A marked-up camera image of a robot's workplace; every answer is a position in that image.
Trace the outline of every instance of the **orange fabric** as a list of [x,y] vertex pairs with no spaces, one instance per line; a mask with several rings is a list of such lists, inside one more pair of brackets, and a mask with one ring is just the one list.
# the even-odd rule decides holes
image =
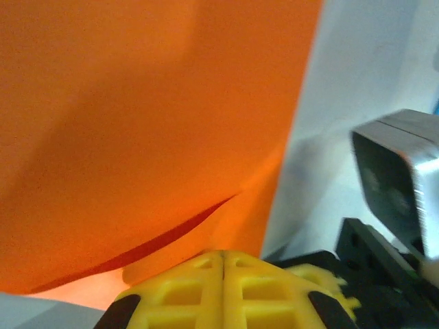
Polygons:
[[56,287],[257,255],[319,8],[2,3],[0,290],[94,306]]

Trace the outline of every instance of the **orange cloth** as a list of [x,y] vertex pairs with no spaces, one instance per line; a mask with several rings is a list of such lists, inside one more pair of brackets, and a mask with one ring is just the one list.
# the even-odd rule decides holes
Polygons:
[[258,255],[319,9],[2,3],[0,290],[105,307],[120,267]]

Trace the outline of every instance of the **yellow plastic object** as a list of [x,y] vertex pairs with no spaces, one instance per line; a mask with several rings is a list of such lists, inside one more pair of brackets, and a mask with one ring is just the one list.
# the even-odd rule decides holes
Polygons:
[[322,288],[331,293],[338,302],[343,306],[344,310],[349,314],[351,319],[355,320],[353,309],[361,307],[359,300],[355,297],[344,297],[340,286],[347,284],[342,278],[335,277],[330,271],[321,269],[311,264],[301,264],[286,269],[288,272],[296,276],[300,276],[310,282],[318,284]]
[[141,296],[127,329],[325,329],[309,301],[311,291],[333,297],[290,271],[242,252],[218,251],[178,265],[116,300]]

